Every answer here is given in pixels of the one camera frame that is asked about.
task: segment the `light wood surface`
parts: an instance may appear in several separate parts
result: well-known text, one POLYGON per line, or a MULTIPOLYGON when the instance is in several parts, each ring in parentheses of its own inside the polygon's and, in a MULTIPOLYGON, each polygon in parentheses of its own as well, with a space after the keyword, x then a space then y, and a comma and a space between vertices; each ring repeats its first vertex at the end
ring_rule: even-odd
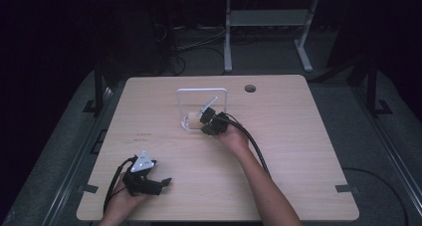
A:
MULTIPOLYGON (((142 150, 158 160, 149 179, 173 179, 161 195, 140 205, 130 220, 260 219, 235 158, 212 136, 182 128, 176 99, 176 91, 182 88, 228 91, 227 113, 253 136, 274 181, 301 220, 358 217, 351 193, 335 189, 347 182, 306 80, 301 76, 222 76, 128 80, 89 181, 99 190, 84 193, 79 219, 102 218, 115 170, 142 150), (247 93, 246 85, 257 90, 247 93)), ((205 103, 199 95, 194 105, 205 103)))

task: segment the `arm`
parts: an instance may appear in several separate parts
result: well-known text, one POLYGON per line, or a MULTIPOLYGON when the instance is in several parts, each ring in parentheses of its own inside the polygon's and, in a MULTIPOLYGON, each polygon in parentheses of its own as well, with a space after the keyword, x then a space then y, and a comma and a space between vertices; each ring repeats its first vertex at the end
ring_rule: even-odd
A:
POLYGON ((131 196, 123 183, 124 173, 120 175, 118 183, 112 191, 112 199, 100 221, 99 226, 117 226, 123 222, 131 213, 131 211, 147 197, 146 194, 131 196))
POLYGON ((216 137, 242 165, 264 225, 302 225, 295 209, 249 149, 246 135, 229 124, 227 131, 216 137))

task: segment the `human hand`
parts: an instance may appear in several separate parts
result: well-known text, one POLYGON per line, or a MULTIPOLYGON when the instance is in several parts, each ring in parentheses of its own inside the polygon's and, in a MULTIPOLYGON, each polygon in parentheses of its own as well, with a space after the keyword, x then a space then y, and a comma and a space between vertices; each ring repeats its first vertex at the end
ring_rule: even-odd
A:
POLYGON ((248 137, 237 127, 228 124, 224 133, 215 135, 237 158, 245 152, 250 152, 248 137))
POLYGON ((123 183, 124 173, 112 191, 112 198, 105 210, 105 215, 99 226, 114 226, 123 222, 133 209, 147 198, 147 194, 131 196, 123 183))

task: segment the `round hole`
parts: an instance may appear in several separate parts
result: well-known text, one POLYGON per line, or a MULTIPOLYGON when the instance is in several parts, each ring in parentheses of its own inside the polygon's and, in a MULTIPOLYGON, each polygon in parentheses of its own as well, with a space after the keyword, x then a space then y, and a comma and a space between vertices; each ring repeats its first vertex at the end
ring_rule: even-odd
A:
POLYGON ((255 88, 255 86, 253 86, 253 85, 245 86, 245 91, 248 92, 248 93, 253 93, 256 90, 257 90, 257 88, 255 88))

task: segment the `gray carpet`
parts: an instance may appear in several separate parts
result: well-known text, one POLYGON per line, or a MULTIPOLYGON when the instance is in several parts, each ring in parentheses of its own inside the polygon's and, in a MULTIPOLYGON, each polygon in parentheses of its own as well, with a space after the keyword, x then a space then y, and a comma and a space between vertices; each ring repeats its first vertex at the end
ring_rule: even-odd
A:
MULTIPOLYGON (((178 32, 180 46, 194 43, 197 39, 211 34, 181 30, 178 32)), ((297 34, 295 31, 282 34, 279 32, 277 36, 266 33, 265 38, 260 39, 258 37, 263 35, 258 32, 252 40, 258 38, 259 41, 233 45, 232 75, 299 74, 307 79, 319 76, 326 71, 324 67, 335 33, 310 34, 306 48, 315 67, 310 74, 302 69, 293 44, 297 34)), ((220 53, 202 48, 179 54, 186 64, 181 76, 215 76, 223 73, 223 44, 211 44, 206 47, 214 48, 220 53)), ((177 65, 176 61, 172 62, 176 69, 180 67, 180 63, 177 65)), ((373 127, 373 119, 362 107, 359 96, 364 95, 365 85, 357 89, 349 87, 345 83, 348 73, 349 71, 344 71, 324 84, 310 84, 310 88, 341 166, 367 170, 376 175, 344 170, 347 181, 354 188, 354 197, 360 211, 360 217, 356 221, 304 224, 405 225, 404 211, 399 199, 387 184, 376 177, 379 176, 394 188, 403 201, 409 219, 408 225, 422 225, 422 218, 397 176, 385 146, 373 127)), ((170 75, 170 72, 163 73, 163 76, 170 75)), ((82 198, 81 187, 88 182, 97 159, 91 150, 102 130, 108 128, 123 87, 124 81, 107 92, 102 114, 94 117, 92 113, 83 113, 86 102, 94 99, 94 76, 87 76, 69 102, 66 112, 17 198, 9 222, 4 225, 96 225, 96 222, 78 220, 76 211, 82 198)), ((378 98, 386 100, 393 110, 393 114, 381 115, 377 122, 382 124, 409 171, 419 185, 422 185, 422 125, 400 100, 394 86, 382 75, 379 75, 377 89, 378 98)), ((149 223, 127 222, 127 225, 149 223)))

